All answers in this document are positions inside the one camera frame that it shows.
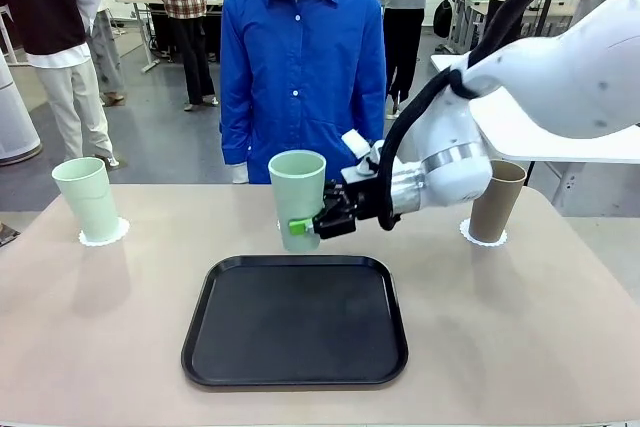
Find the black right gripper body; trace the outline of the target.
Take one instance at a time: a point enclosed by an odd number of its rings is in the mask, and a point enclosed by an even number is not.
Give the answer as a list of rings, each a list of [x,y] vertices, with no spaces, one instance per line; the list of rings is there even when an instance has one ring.
[[[393,222],[391,181],[377,176],[347,183],[348,217],[353,220],[377,218],[379,222]]]

